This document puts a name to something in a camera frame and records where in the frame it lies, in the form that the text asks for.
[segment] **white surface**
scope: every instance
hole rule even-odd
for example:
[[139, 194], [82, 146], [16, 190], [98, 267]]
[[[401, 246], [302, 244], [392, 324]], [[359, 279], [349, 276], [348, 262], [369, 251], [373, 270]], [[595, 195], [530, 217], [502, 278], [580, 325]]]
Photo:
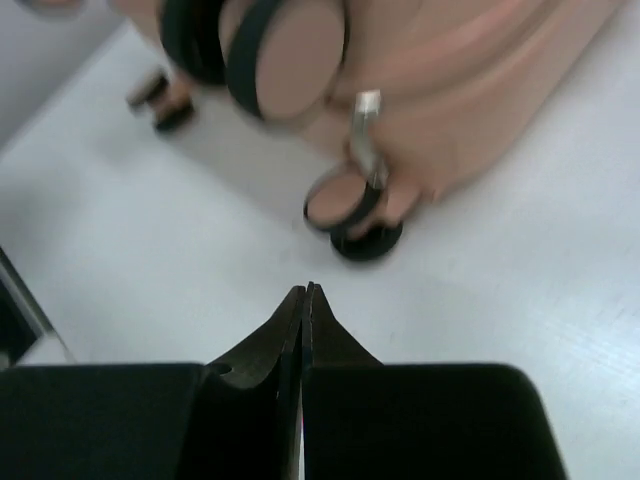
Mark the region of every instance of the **white surface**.
[[640, 478], [640, 5], [489, 174], [354, 270], [301, 220], [331, 162], [208, 100], [165, 141], [123, 98], [126, 31], [0, 163], [0, 243], [79, 362], [208, 361], [294, 284], [388, 362], [497, 361], [538, 386], [576, 480]]
[[21, 366], [72, 365], [75, 361], [55, 334], [40, 337], [18, 362]]
[[55, 20], [0, 1], [0, 145], [116, 30], [121, 17], [105, 0], [85, 3], [77, 17]]

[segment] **toy figure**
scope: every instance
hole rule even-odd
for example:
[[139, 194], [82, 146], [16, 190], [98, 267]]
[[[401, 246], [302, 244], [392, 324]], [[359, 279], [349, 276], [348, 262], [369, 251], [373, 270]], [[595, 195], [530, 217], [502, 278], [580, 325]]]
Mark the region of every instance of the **toy figure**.
[[113, 0], [176, 66], [129, 99], [158, 130], [189, 118], [194, 85], [226, 86], [249, 116], [344, 161], [304, 214], [353, 261], [388, 253], [421, 199], [499, 159], [623, 2]]

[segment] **metal clip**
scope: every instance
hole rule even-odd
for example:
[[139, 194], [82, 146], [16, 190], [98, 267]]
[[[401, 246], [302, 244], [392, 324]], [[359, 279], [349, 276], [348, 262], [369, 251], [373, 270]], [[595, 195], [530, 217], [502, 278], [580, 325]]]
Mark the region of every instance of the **metal clip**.
[[380, 116], [382, 95], [380, 90], [361, 92], [356, 96], [351, 119], [351, 149], [367, 182], [372, 187], [383, 190], [389, 171], [384, 159], [373, 146], [369, 127]]

